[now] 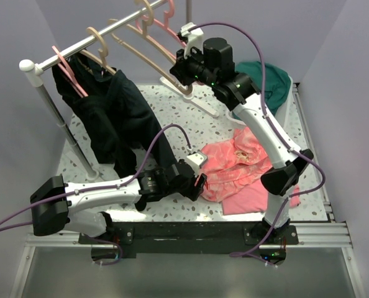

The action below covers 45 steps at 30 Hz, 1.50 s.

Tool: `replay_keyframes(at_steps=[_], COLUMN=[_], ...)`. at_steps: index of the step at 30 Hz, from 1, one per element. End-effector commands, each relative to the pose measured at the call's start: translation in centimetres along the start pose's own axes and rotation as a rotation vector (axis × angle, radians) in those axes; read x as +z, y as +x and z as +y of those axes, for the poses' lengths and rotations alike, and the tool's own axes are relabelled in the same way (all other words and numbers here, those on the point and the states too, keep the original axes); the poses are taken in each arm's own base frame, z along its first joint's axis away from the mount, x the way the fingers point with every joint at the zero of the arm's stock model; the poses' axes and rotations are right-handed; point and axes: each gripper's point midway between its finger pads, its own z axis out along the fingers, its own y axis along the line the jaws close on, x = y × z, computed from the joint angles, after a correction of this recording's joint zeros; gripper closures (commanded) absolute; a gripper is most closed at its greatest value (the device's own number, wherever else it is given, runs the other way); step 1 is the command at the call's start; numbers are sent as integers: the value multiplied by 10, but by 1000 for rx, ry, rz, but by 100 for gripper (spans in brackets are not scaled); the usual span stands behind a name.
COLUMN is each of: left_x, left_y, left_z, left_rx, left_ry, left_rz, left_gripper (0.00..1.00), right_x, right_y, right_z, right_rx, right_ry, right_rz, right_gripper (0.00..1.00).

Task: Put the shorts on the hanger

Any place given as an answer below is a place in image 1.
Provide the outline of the pink patterned shorts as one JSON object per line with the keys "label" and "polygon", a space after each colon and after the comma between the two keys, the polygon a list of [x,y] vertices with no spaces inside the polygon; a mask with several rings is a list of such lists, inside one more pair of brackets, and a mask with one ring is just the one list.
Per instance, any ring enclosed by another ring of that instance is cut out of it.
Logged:
{"label": "pink patterned shorts", "polygon": [[266,151],[248,127],[235,129],[231,139],[207,144],[201,152],[207,156],[201,169],[207,176],[202,197],[211,202],[239,193],[271,168]]}

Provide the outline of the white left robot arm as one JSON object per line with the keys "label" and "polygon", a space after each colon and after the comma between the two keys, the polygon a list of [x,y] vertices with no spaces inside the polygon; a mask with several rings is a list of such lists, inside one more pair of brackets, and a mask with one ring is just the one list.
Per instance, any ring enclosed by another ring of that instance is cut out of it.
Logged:
{"label": "white left robot arm", "polygon": [[200,167],[184,159],[168,168],[100,183],[66,183],[62,176],[54,176],[30,197],[33,233],[42,237],[67,230],[109,243],[114,238],[112,220],[105,212],[96,212],[98,207],[128,204],[143,211],[149,202],[176,193],[196,201],[206,181]]}

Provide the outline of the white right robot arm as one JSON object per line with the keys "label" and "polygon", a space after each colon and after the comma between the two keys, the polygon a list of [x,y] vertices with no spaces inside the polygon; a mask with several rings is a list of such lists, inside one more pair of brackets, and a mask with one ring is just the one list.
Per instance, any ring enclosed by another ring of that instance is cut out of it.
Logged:
{"label": "white right robot arm", "polygon": [[266,242],[278,243],[285,235],[283,227],[289,224],[289,194],[314,155],[287,135],[261,102],[263,93],[252,78],[235,70],[232,47],[226,39],[183,40],[185,47],[177,51],[170,73],[183,86],[194,82],[209,86],[217,100],[247,125],[270,159],[272,167],[261,176],[268,191],[262,235]]}

